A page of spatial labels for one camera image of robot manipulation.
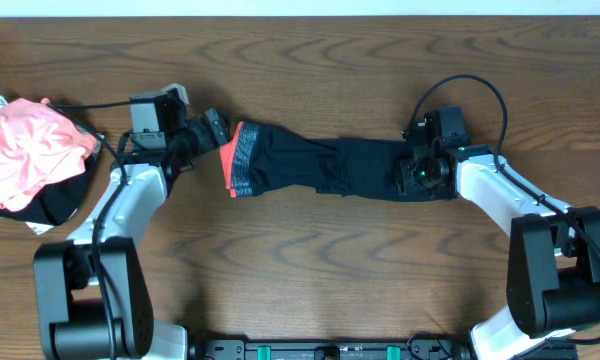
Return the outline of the black leggings red waistband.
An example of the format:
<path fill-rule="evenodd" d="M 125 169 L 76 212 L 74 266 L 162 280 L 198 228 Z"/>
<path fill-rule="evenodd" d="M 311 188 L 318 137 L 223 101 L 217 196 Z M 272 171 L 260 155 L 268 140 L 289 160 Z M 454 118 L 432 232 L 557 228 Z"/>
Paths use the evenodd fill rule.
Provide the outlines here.
<path fill-rule="evenodd" d="M 293 185 L 320 194 L 393 202 L 450 200 L 450 190 L 416 188 L 402 194 L 398 162 L 412 157 L 405 142 L 362 138 L 306 139 L 287 129 L 240 122 L 220 147 L 226 188 L 236 197 L 259 196 Z"/>

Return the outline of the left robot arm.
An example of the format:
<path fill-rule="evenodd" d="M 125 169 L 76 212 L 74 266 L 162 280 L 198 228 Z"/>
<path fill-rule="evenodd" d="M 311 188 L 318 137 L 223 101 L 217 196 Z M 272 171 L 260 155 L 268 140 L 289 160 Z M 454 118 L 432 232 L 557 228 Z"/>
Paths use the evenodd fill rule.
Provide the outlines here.
<path fill-rule="evenodd" d="M 65 241 L 33 260 L 39 332 L 48 359 L 186 359 L 187 330 L 154 317 L 137 255 L 182 169 L 230 140 L 214 109 L 189 117 L 186 89 L 131 96 L 132 128 L 110 152 L 102 197 Z"/>

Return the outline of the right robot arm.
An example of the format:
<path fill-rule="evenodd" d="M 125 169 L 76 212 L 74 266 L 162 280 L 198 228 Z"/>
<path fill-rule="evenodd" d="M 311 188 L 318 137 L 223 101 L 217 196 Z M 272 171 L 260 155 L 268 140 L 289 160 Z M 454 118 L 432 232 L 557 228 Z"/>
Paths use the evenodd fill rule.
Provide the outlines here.
<path fill-rule="evenodd" d="M 507 304 L 472 328 L 456 356 L 522 359 L 574 349 L 574 333 L 600 324 L 600 209 L 547 195 L 497 149 L 472 144 L 458 107 L 412 119 L 402 136 L 411 153 L 397 162 L 400 195 L 461 197 L 509 238 Z"/>

